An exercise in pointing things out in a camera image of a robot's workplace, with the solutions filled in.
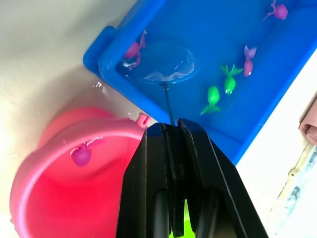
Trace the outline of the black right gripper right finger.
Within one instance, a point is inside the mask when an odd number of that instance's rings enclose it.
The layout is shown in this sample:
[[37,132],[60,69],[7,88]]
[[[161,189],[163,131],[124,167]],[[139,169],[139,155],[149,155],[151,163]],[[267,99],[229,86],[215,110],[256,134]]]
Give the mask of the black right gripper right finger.
[[185,148],[187,203],[197,238],[266,238],[236,167],[197,123],[178,122]]

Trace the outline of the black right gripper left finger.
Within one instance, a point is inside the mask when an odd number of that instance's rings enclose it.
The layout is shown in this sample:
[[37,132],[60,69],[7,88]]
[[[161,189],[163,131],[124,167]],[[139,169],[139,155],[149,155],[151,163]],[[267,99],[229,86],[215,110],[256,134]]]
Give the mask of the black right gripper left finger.
[[146,129],[123,177],[116,228],[118,238],[167,238],[169,185],[166,135],[172,126]]

